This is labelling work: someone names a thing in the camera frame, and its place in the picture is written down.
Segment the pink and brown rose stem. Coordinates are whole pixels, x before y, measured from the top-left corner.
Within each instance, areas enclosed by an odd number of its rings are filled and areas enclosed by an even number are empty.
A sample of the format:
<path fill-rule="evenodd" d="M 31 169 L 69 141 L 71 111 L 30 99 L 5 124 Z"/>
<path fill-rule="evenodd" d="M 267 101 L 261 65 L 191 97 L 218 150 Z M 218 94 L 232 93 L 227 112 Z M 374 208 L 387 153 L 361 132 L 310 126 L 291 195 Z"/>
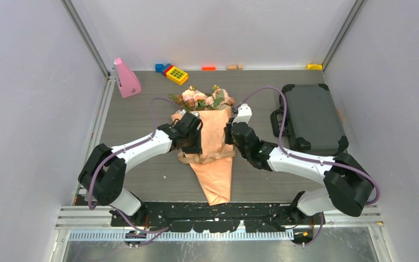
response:
<path fill-rule="evenodd" d="M 228 92 L 218 85 L 213 86 L 213 93 L 208 94 L 205 99 L 206 108 L 211 110 L 222 110 L 227 106 L 234 106 L 235 99 L 229 96 Z"/>

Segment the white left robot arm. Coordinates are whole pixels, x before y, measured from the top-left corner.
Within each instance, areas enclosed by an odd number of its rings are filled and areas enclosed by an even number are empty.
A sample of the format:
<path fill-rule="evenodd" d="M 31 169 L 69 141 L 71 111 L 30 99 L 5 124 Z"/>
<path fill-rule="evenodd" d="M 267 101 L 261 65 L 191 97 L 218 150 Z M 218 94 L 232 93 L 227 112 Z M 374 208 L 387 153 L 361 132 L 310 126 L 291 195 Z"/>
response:
<path fill-rule="evenodd" d="M 88 193 L 88 207 L 111 206 L 120 210 L 133 226 L 145 221 L 141 200 L 124 188 L 124 179 L 133 167 L 174 150 L 196 152 L 200 147 L 202 119 L 196 112 L 178 112 L 179 118 L 165 123 L 143 138 L 124 145 L 97 145 L 84 164 L 78 181 Z"/>

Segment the peach wrapping paper sheet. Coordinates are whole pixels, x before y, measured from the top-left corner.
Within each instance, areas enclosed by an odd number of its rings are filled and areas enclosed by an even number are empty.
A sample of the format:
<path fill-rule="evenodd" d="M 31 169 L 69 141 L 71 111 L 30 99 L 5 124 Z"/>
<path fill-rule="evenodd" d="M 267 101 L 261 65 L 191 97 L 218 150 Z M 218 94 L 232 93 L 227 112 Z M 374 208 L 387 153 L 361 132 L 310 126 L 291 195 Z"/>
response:
<path fill-rule="evenodd" d="M 234 150 L 232 145 L 224 143 L 224 127 L 232 115 L 230 107 L 198 113 L 203 122 L 201 156 L 206 157 L 212 153 Z M 219 205 L 230 201 L 232 162 L 233 158 L 224 158 L 209 164 L 189 164 L 196 174 L 209 205 Z"/>

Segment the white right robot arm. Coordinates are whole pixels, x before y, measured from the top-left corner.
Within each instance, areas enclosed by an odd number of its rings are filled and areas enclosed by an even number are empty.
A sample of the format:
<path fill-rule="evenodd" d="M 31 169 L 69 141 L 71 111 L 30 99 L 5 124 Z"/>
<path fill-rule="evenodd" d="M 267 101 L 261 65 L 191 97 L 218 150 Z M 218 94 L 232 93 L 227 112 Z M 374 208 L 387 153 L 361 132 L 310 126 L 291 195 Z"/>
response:
<path fill-rule="evenodd" d="M 363 168 L 347 153 L 322 157 L 290 151 L 259 139 L 245 122 L 227 123 L 224 132 L 225 141 L 234 145 L 254 168 L 297 175 L 323 186 L 312 192 L 297 193 L 288 207 L 291 220 L 297 224 L 333 210 L 359 217 L 375 188 L 363 176 Z"/>

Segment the tan ribbon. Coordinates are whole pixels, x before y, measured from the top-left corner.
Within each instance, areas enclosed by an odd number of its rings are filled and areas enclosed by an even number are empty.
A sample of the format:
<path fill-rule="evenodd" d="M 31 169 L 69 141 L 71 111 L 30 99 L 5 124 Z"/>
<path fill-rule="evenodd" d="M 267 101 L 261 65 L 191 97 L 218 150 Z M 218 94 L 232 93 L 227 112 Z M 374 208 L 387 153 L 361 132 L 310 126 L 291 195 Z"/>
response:
<path fill-rule="evenodd" d="M 185 154 L 183 151 L 179 151 L 177 159 L 184 164 L 209 164 L 216 160 L 224 158 L 233 158 L 236 155 L 234 150 L 216 152 L 209 154 L 206 157 L 202 157 L 201 154 Z"/>

